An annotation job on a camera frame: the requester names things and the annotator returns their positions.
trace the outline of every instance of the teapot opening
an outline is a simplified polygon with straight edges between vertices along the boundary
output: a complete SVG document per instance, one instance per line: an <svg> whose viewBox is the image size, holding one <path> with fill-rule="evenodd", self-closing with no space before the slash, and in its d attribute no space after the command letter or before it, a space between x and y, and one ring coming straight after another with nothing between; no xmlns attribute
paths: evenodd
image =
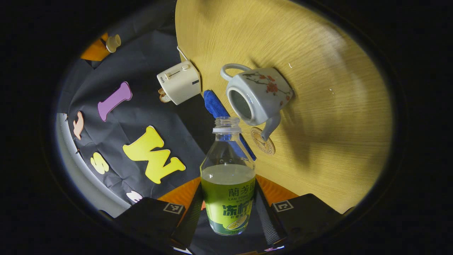
<svg viewBox="0 0 453 255"><path fill-rule="evenodd" d="M246 99L236 90L230 91L230 104L242 119L251 119L252 112Z"/></svg>

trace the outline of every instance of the wooden table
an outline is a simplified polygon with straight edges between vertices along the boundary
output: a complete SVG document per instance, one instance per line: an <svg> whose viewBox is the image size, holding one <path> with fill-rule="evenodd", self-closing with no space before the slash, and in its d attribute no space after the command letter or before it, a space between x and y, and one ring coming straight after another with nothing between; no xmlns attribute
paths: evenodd
<svg viewBox="0 0 453 255"><path fill-rule="evenodd" d="M388 157L392 109L382 77L354 40L285 0L178 0L175 19L202 90L213 90L231 116L224 64L274 67L294 88L270 136L274 155L259 150L252 127L241 122L257 174L298 195L313 193L340 213L367 194Z"/></svg>

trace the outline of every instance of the blue cloth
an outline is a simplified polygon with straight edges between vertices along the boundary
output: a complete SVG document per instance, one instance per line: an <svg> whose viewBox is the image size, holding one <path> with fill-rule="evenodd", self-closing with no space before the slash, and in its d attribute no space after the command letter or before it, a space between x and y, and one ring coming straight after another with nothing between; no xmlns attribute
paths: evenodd
<svg viewBox="0 0 453 255"><path fill-rule="evenodd" d="M214 118L230 116L230 114L228 114L225 107L223 107L219 98L215 95L215 93L212 90L206 90L203 95L204 95L204 106L214 116ZM252 157L253 161L255 161L256 156L253 153L252 149L250 149L247 142L242 137L242 134L239 135L239 139L241 140L242 144L244 145L244 147L246 148L246 150Z"/></svg>

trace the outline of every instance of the wooden coaster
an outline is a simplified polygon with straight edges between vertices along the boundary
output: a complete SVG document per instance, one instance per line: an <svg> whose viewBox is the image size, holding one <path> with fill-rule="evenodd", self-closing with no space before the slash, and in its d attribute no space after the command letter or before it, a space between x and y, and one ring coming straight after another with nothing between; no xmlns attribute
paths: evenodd
<svg viewBox="0 0 453 255"><path fill-rule="evenodd" d="M260 150L268 155L274 155L275 154L275 146L272 140L269 138L267 139L266 142L263 141L261 138L261 132L262 130L257 128L257 127L252 127L250 135L252 135L253 141L256 143L258 148Z"/></svg>

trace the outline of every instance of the green bottle label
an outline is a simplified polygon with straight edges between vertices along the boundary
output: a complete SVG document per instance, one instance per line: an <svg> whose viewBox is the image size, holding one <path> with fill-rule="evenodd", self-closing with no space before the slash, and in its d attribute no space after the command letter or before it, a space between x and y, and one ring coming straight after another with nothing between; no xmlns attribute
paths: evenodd
<svg viewBox="0 0 453 255"><path fill-rule="evenodd" d="M202 178L201 185L211 228L221 235L242 232L250 219L255 177L234 185L215 184Z"/></svg>

